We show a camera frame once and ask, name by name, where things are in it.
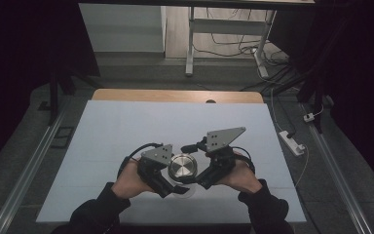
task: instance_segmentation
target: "white wall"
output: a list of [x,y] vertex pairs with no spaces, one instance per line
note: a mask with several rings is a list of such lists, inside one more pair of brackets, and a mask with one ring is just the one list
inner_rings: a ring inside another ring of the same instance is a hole
[[80,4],[95,52],[163,52],[163,7]]

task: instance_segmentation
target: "black sleeve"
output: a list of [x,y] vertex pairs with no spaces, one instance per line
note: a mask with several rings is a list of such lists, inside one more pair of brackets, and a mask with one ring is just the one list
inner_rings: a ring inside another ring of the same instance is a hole
[[239,194],[239,201],[248,207],[251,225],[256,234],[292,234],[292,228],[284,220],[289,210],[287,202],[270,194],[266,180],[259,181],[263,187],[256,193]]
[[114,183],[108,182],[96,200],[82,204],[72,214],[69,222],[59,226],[53,234],[104,233],[120,225],[119,213],[128,208],[129,199],[119,199],[111,190]]

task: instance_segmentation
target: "wooden table edge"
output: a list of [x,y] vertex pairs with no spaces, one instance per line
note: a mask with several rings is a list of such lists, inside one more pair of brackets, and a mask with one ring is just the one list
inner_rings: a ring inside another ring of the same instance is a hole
[[214,100],[216,103],[264,103],[256,92],[225,91],[177,91],[177,90],[128,90],[98,89],[92,100],[198,102]]

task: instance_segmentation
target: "robotic hand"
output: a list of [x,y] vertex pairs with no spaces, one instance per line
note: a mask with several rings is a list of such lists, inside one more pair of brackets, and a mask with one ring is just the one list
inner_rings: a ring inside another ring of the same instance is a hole
[[245,161],[254,172],[254,165],[251,160],[242,155],[236,154],[229,144],[244,133],[245,128],[235,128],[220,131],[208,132],[203,140],[196,144],[181,147],[183,153],[194,153],[201,149],[209,157],[210,164],[201,174],[196,177],[196,182],[209,189],[217,181],[228,175],[236,166],[236,160]]
[[172,145],[162,145],[157,143],[145,144],[137,148],[130,156],[126,157],[121,164],[118,176],[120,176],[124,167],[129,160],[138,151],[153,146],[154,149],[147,150],[141,153],[141,158],[138,160],[137,172],[141,179],[147,183],[156,193],[162,198],[167,197],[170,193],[184,194],[189,189],[180,186],[172,186],[161,174],[161,170],[166,168],[172,156]]

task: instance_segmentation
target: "floor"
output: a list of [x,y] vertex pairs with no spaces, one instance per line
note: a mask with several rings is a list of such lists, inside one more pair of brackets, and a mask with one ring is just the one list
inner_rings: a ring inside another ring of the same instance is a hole
[[[186,9],[174,9],[168,15],[174,13],[181,16],[186,12]],[[223,19],[227,19],[232,12],[228,11],[227,14],[220,13],[220,15]],[[218,16],[213,10],[211,13],[215,17]],[[200,14],[205,17],[206,11],[201,10]],[[242,15],[247,16],[246,11],[243,11]],[[269,84],[263,83],[258,77],[255,62],[248,56],[226,59],[206,53],[196,53],[197,58],[200,59],[195,61],[195,74],[191,78],[186,78],[184,75],[185,50],[176,50],[186,48],[184,46],[186,37],[178,38],[182,33],[174,31],[176,28],[182,28],[182,26],[171,25],[168,20],[168,46],[174,45],[175,49],[168,49],[167,58],[99,56],[97,61],[101,78],[95,78],[96,81],[108,88],[121,89],[240,91],[245,88],[247,92],[260,92],[266,84]],[[195,38],[197,47],[203,46],[204,50],[226,54],[237,51],[237,45],[231,49],[225,49],[224,46],[213,45],[208,35],[204,37],[206,39],[197,39],[197,45]],[[237,42],[238,38],[234,36],[233,39],[216,39]],[[276,51],[275,48],[268,51],[268,57]],[[280,59],[285,59],[285,55],[280,55]],[[274,74],[283,66],[268,66],[267,68],[271,74]],[[290,71],[283,80],[291,79],[293,76],[294,71]],[[74,84],[77,92],[70,97],[71,103],[60,124],[64,128],[76,128],[87,100],[94,93],[94,88],[79,79],[74,78]],[[300,179],[297,187],[308,220],[305,223],[292,223],[292,226],[298,234],[358,233],[335,182],[324,165],[323,157],[312,137],[310,127],[301,118],[305,112],[301,103],[298,103],[295,98],[299,88],[295,87],[273,99],[269,97],[270,89],[267,89],[265,93],[267,95],[264,96],[272,118],[274,119],[275,116],[277,118],[277,131],[280,129],[296,130],[296,140],[303,142],[309,148],[309,158],[307,155],[297,158],[284,144],[281,145],[293,180],[296,183]],[[29,109],[0,153],[0,210],[48,128],[48,111],[38,110],[42,101],[48,100],[48,86],[40,87],[31,94]],[[312,108],[309,103],[303,103],[303,107],[308,110]],[[331,105],[327,104],[322,113],[323,135],[374,233],[374,174],[360,153],[333,122],[329,115],[330,108]],[[57,224],[37,224],[35,219],[66,152],[65,148],[54,146],[63,144],[65,144],[63,139],[55,139],[51,142],[52,147],[46,153],[7,233],[49,233],[57,226]]]

